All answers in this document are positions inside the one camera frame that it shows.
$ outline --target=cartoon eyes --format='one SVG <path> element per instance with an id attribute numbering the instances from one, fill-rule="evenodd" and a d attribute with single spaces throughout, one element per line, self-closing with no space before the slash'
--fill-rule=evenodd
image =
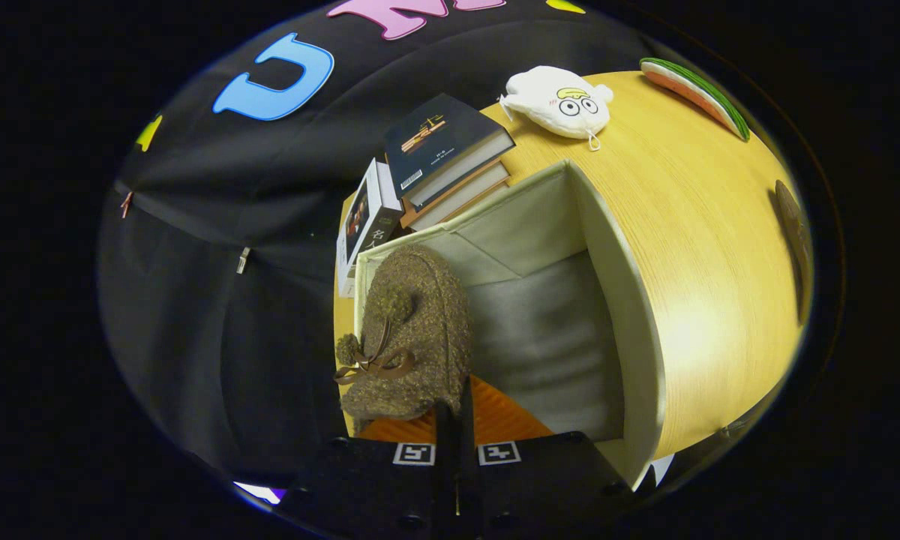
<path id="1" fill-rule="evenodd" d="M 560 112 L 567 116 L 577 116 L 580 114 L 580 106 L 569 99 L 565 99 L 560 102 Z"/>
<path id="2" fill-rule="evenodd" d="M 577 116 L 580 114 L 581 106 L 590 114 L 597 113 L 597 103 L 593 103 L 590 98 L 581 99 L 580 105 L 577 105 L 577 102 L 573 100 L 565 99 L 560 102 L 560 112 L 567 116 Z"/>
<path id="3" fill-rule="evenodd" d="M 580 100 L 580 105 L 583 105 L 583 108 L 588 113 L 597 113 L 597 103 L 593 103 L 589 98 L 584 98 Z"/>

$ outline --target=blue letter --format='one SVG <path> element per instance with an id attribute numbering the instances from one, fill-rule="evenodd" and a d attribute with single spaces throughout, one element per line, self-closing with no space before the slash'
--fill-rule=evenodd
<path id="1" fill-rule="evenodd" d="M 333 55 L 317 46 L 294 41 L 293 38 L 296 38 L 296 32 L 280 38 L 256 59 L 257 64 L 276 58 L 303 66 L 303 75 L 293 85 L 283 90 L 274 90 L 251 82 L 249 73 L 235 76 L 217 96 L 213 112 L 233 110 L 234 113 L 251 119 L 276 120 L 307 103 L 330 78 Z"/>

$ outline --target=stuffed toy face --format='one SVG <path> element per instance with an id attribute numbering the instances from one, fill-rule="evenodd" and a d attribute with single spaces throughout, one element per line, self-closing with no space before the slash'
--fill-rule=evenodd
<path id="1" fill-rule="evenodd" d="M 518 110 L 537 124 L 564 137 L 586 138 L 598 150 L 597 133 L 604 129 L 611 113 L 607 103 L 614 92 L 605 85 L 590 85 L 581 76 L 549 65 L 517 73 L 507 82 L 507 95 L 500 96 L 509 119 L 509 110 Z"/>

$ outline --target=black fabric backdrop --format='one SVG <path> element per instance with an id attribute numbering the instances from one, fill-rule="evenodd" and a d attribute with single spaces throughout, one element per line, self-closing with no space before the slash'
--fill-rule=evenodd
<path id="1" fill-rule="evenodd" d="M 451 9 L 395 41 L 329 10 L 273 26 L 191 79 L 103 203 L 100 309 L 113 355 L 173 441 L 238 478 L 292 474 L 345 434 L 331 377 L 335 239 L 341 202 L 383 156 L 387 127 L 440 92 L 483 109 L 535 65 L 628 71 L 653 55 L 600 13 L 543 3 Z M 296 81 L 289 62 L 254 64 L 291 32 L 334 55 L 323 87 L 276 121 L 213 113 L 241 73 L 275 89 Z"/>

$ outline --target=pom-pom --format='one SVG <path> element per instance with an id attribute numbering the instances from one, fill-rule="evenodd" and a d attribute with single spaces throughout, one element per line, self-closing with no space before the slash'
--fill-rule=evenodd
<path id="1" fill-rule="evenodd" d="M 337 359 L 345 366 L 352 366 L 357 361 L 354 359 L 357 353 L 360 353 L 360 342 L 357 336 L 353 334 L 345 334 L 337 341 Z"/>
<path id="2" fill-rule="evenodd" d="M 399 324 L 413 313 L 413 299 L 405 288 L 395 284 L 380 293 L 379 314 L 382 318 L 388 319 L 392 324 Z"/>

